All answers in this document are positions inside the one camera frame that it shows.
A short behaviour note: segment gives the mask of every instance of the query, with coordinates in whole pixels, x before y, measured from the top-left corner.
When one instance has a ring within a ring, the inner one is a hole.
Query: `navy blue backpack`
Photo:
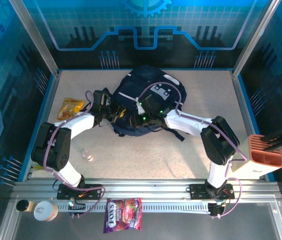
[[[118,119],[115,123],[112,123],[114,131],[119,134],[120,137],[135,136],[139,137],[151,132],[158,132],[159,130],[167,130],[175,134],[175,136],[181,141],[184,138],[175,130],[169,128],[162,128],[158,125],[149,125],[142,127],[133,127],[130,124],[130,118],[134,114],[138,113],[135,98],[138,98],[142,91],[153,83],[166,82],[173,84],[181,93],[181,103],[179,109],[186,99],[186,91],[181,82],[174,77],[163,72],[162,70],[149,65],[143,65],[133,69],[122,81],[120,86],[115,90],[111,96],[111,100],[122,104],[126,107],[124,116]],[[148,89],[142,98],[152,94],[154,99],[161,104],[164,108],[175,107],[179,100],[179,94],[177,91],[166,84],[157,84]]]

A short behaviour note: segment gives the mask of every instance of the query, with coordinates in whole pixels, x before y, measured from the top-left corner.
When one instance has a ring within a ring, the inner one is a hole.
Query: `knife block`
[[[270,145],[261,141],[262,135],[252,134],[240,146],[248,161],[235,161],[229,177],[239,179],[259,179],[261,176],[282,168],[282,149],[273,152],[263,151]],[[241,159],[236,153],[233,159]]]

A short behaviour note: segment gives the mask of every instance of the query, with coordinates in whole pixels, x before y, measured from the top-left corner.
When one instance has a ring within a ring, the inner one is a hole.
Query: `candy bag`
[[[103,233],[126,229],[142,229],[142,199],[108,199]]]
[[[84,101],[65,97],[57,119],[63,121],[77,115],[84,105]]]

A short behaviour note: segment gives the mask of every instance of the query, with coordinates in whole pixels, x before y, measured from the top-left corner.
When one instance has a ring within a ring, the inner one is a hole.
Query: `blue enclosure wall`
[[[0,0],[0,222],[18,171],[2,161],[23,162],[50,72],[7,0]]]
[[[232,68],[267,0],[26,0],[61,69]]]
[[[282,1],[241,77],[259,132],[266,135],[282,129]],[[274,177],[282,190],[282,169],[274,172]]]

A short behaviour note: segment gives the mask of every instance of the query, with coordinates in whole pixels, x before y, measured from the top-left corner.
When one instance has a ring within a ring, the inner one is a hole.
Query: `clear vial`
[[[93,160],[92,155],[85,149],[81,151],[82,156],[87,159],[89,162]]]

